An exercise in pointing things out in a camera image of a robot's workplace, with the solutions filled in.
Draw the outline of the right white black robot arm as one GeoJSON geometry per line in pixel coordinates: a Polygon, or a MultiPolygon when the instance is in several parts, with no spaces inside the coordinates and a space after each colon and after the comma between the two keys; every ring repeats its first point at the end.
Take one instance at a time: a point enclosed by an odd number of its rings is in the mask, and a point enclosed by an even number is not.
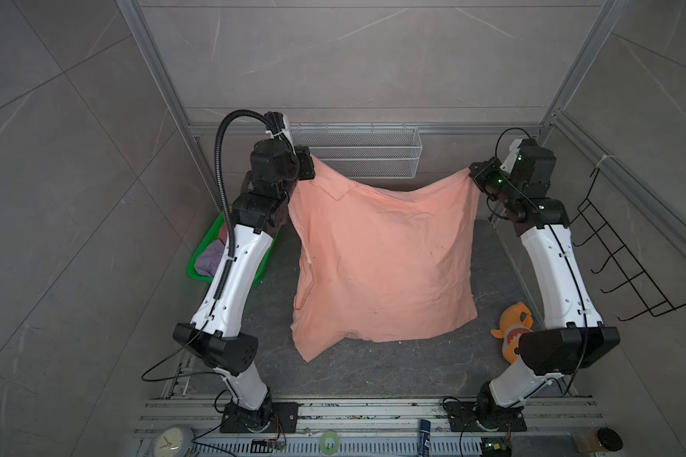
{"type": "Polygon", "coordinates": [[[470,167],[470,177],[504,216],[529,255],[543,304],[544,328],[520,336],[516,361],[486,383],[474,404],[482,430],[518,419],[526,401],[563,377],[572,378],[613,350],[619,331],[605,325],[582,279],[564,205],[548,197],[556,156],[531,138],[516,140],[504,160],[470,167]]]}

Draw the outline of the green plastic laundry basket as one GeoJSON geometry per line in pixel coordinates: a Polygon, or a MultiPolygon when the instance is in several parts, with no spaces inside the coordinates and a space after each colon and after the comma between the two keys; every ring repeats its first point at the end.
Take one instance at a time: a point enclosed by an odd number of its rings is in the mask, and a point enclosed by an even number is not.
{"type": "Polygon", "coordinates": [[[225,219],[222,214],[219,214],[187,265],[187,274],[190,278],[209,284],[213,282],[213,276],[221,259],[221,249],[225,247],[225,238],[219,237],[219,232],[224,232],[224,230],[226,230],[225,219]]]}

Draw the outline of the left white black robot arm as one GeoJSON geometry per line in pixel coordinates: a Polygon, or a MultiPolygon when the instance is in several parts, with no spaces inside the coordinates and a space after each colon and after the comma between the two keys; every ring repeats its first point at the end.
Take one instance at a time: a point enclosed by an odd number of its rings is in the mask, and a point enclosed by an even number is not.
{"type": "Polygon", "coordinates": [[[173,339],[223,379],[240,422],[262,431],[272,420],[272,398],[255,365],[258,340],[241,330],[243,310],[286,223],[297,183],[314,179],[314,161],[308,148],[275,138],[255,144],[251,166],[247,188],[232,204],[226,248],[211,287],[192,321],[175,327],[173,339]]]}

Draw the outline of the peach pink printed t-shirt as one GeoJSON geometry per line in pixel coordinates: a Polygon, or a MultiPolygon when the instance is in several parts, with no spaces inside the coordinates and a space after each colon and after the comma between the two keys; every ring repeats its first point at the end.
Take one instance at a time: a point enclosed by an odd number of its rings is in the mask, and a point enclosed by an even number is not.
{"type": "Polygon", "coordinates": [[[476,319],[479,192],[468,171],[393,192],[314,167],[290,205],[301,241],[292,333],[304,360],[346,338],[430,339],[476,319]]]}

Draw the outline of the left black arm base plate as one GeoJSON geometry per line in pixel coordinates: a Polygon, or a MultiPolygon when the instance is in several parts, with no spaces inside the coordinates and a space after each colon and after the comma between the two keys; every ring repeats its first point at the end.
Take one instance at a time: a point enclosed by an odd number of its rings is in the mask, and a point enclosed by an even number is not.
{"type": "Polygon", "coordinates": [[[297,429],[299,404],[293,402],[264,403],[258,411],[250,411],[228,403],[223,413],[220,433],[294,433],[297,429]]]}

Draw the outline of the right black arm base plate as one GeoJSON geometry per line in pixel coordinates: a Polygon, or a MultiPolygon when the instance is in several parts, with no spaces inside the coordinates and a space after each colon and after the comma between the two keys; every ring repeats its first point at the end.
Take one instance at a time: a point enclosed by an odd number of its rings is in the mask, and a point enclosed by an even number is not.
{"type": "Polygon", "coordinates": [[[527,430],[523,407],[480,405],[446,399],[441,403],[451,431],[454,432],[523,432],[527,430]]]}

